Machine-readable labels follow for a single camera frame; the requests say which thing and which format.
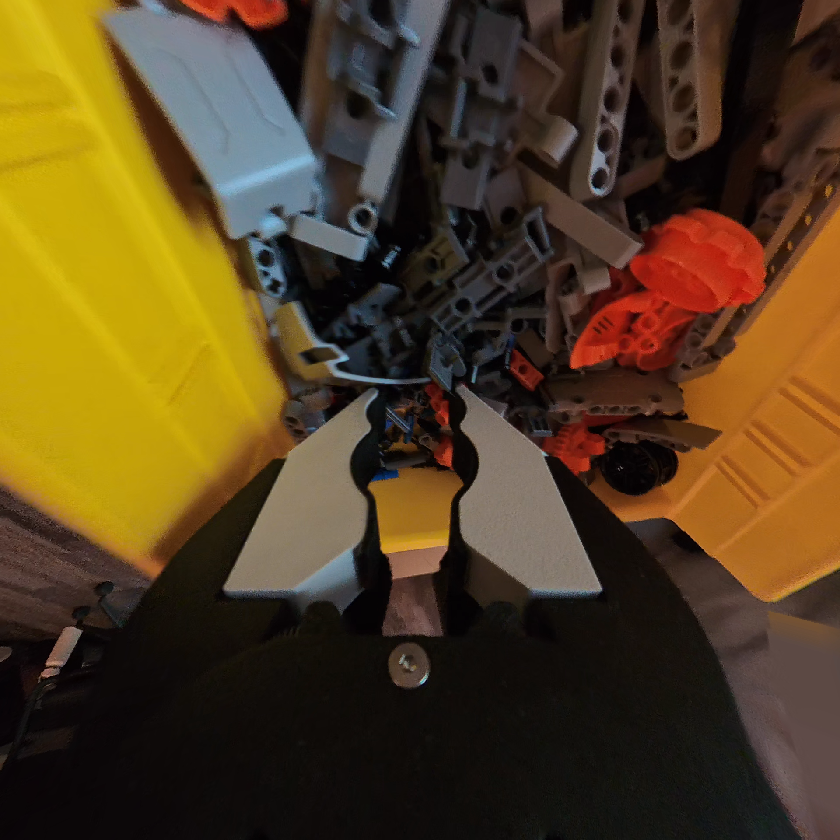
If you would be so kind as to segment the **orange toy panel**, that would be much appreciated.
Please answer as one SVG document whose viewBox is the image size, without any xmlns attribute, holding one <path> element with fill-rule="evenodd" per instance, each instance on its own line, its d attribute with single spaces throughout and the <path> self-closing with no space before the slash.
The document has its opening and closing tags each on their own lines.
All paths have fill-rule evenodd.
<svg viewBox="0 0 840 840">
<path fill-rule="evenodd" d="M 630 293 L 591 317 L 574 344 L 570 367 L 614 361 L 639 371 L 662 370 L 675 362 L 677 343 L 696 316 L 655 291 Z"/>
</svg>

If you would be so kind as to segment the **pile of toy building parts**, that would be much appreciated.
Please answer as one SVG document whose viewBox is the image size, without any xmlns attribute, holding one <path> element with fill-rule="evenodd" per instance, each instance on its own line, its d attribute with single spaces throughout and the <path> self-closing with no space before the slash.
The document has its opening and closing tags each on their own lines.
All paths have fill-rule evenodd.
<svg viewBox="0 0 840 840">
<path fill-rule="evenodd" d="M 229 237 L 293 444 L 377 387 L 378 477 L 451 469 L 446 394 L 465 385 L 541 449 L 579 421 L 606 451 L 707 449 L 719 432 L 680 386 L 735 350 L 811 220 L 794 216 L 838 176 L 838 2 L 287 3 L 274 28 L 220 25 L 253 42 L 318 161 L 285 234 Z M 214 22 L 111 12 L 135 6 Z M 662 370 L 571 368 L 591 317 L 648 291 L 628 268 L 646 233 L 693 208 L 756 236 L 763 294 L 696 313 Z"/>
</svg>

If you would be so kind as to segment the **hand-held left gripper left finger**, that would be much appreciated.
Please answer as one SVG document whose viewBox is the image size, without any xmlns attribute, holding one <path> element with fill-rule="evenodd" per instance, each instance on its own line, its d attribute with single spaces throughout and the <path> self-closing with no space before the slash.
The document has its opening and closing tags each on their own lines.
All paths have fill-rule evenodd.
<svg viewBox="0 0 840 840">
<path fill-rule="evenodd" d="M 224 583 L 232 599 L 285 599 L 303 613 L 330 602 L 343 613 L 362 592 L 355 553 L 368 502 L 351 459 L 372 431 L 371 388 L 295 447 Z"/>
</svg>

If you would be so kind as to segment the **yellow plastic bin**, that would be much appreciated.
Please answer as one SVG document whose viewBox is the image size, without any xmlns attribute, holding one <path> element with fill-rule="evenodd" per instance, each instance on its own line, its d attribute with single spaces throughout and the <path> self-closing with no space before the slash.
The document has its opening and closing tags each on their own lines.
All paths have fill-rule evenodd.
<svg viewBox="0 0 840 840">
<path fill-rule="evenodd" d="M 151 101 L 111 2 L 2 2 L 2 484 L 156 576 L 289 443 L 256 296 Z M 751 593 L 838 569 L 838 210 L 688 413 L 722 430 L 633 500 Z"/>
</svg>

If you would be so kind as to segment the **black toy wheel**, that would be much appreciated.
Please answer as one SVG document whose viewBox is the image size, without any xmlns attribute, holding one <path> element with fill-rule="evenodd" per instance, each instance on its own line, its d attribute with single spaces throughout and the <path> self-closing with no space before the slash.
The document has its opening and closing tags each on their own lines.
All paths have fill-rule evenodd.
<svg viewBox="0 0 840 840">
<path fill-rule="evenodd" d="M 679 467 L 673 449 L 646 440 L 616 443 L 597 461 L 606 484 L 630 497 L 641 497 L 667 485 Z"/>
</svg>

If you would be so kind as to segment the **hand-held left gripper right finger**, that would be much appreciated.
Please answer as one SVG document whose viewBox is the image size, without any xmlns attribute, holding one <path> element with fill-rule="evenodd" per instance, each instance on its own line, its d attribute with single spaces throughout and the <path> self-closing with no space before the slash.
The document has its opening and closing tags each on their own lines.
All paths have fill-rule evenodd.
<svg viewBox="0 0 840 840">
<path fill-rule="evenodd" d="M 451 608 L 592 599 L 602 583 L 543 451 L 467 386 L 453 403 Z"/>
</svg>

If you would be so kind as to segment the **orange toy gear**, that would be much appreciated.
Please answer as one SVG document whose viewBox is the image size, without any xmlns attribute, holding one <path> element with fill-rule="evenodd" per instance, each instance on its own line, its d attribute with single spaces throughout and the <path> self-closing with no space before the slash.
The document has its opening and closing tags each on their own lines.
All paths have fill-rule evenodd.
<svg viewBox="0 0 840 840">
<path fill-rule="evenodd" d="M 592 432 L 585 421 L 563 425 L 542 441 L 542 451 L 558 459 L 575 476 L 588 472 L 593 458 L 603 455 L 606 449 L 604 437 Z"/>
</svg>

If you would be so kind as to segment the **orange toy wheel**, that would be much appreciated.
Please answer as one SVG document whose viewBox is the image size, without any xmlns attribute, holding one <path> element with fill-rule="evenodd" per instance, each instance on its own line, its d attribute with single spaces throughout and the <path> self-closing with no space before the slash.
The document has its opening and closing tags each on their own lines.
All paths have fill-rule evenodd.
<svg viewBox="0 0 840 840">
<path fill-rule="evenodd" d="M 756 236 L 730 217 L 701 208 L 651 227 L 628 268 L 646 289 L 697 313 L 755 302 L 767 276 Z"/>
<path fill-rule="evenodd" d="M 286 1 L 180 1 L 209 20 L 227 24 L 235 18 L 251 30 L 265 30 L 284 24 L 289 17 Z"/>
</svg>

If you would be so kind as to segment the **light grey curved toy panel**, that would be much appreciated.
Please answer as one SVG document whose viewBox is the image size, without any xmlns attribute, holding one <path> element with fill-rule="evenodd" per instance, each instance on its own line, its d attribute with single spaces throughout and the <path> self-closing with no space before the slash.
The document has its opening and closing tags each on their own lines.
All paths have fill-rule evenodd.
<svg viewBox="0 0 840 840">
<path fill-rule="evenodd" d="M 188 149 L 229 237 L 283 235 L 313 208 L 316 155 L 242 28 L 147 6 L 102 21 Z"/>
</svg>

